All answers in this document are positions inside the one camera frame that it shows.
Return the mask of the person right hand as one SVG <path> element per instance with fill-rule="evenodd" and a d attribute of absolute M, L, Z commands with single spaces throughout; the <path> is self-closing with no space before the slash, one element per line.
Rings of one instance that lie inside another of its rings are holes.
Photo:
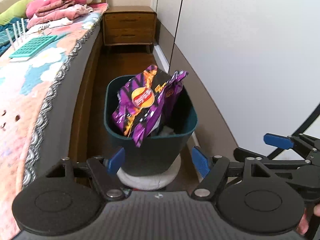
<path fill-rule="evenodd" d="M 296 231 L 300 234 L 300 235 L 305 235 L 305 233 L 307 232 L 307 230 L 309 229 L 309 224 L 310 224 L 310 220 L 312 215 L 315 215 L 317 217 L 320 216 L 320 206 L 319 204 L 315 205 L 314 207 L 308 206 L 307 208 L 304 209 L 304 214 L 300 220 L 300 223 L 296 229 Z"/>

